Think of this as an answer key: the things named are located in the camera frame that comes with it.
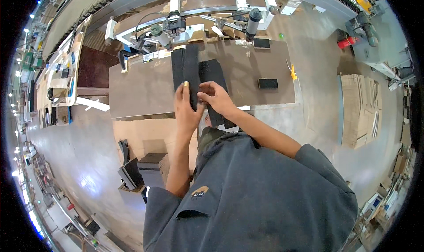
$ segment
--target shirt logo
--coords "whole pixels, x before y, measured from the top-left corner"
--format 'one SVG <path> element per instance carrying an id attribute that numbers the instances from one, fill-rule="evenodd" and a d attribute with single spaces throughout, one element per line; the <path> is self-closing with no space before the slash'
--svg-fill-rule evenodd
<path id="1" fill-rule="evenodd" d="M 209 190 L 209 187 L 202 186 L 191 193 L 192 198 L 201 198 Z"/>

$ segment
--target red fire extinguisher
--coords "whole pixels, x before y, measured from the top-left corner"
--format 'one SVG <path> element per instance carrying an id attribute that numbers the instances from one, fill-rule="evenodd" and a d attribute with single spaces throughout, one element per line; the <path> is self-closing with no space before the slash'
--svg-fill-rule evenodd
<path id="1" fill-rule="evenodd" d="M 339 41 L 337 43 L 337 45 L 339 46 L 340 49 L 343 49 L 344 47 L 347 47 L 347 46 L 352 45 L 354 43 L 356 43 L 356 38 L 349 36 L 349 37 Z"/>

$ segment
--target gray machine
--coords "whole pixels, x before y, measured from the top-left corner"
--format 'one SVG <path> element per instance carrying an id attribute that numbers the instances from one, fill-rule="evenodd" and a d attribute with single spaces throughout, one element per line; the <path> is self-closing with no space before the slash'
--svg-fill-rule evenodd
<path id="1" fill-rule="evenodd" d="M 345 25 L 349 35 L 357 39 L 353 44 L 355 59 L 400 82 L 397 71 L 412 64 L 402 27 L 388 2 L 376 1 L 371 15 L 361 12 Z"/>

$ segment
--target shirt pocket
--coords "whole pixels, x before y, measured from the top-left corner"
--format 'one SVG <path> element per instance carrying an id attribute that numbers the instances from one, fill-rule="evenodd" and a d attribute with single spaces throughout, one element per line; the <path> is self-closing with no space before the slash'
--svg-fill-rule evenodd
<path id="1" fill-rule="evenodd" d="M 197 216 L 214 217 L 220 197 L 221 187 L 193 185 L 176 210 L 175 219 Z"/>

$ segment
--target pants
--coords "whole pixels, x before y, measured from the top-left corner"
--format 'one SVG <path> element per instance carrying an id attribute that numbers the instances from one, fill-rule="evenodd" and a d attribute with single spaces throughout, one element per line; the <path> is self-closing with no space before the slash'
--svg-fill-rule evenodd
<path id="1" fill-rule="evenodd" d="M 199 154 L 202 154 L 204 150 L 216 139 L 220 138 L 224 134 L 226 134 L 226 131 L 218 130 L 216 128 L 212 128 L 207 126 L 203 129 L 202 135 L 200 136 L 199 145 L 197 147 L 197 150 L 199 151 Z"/>

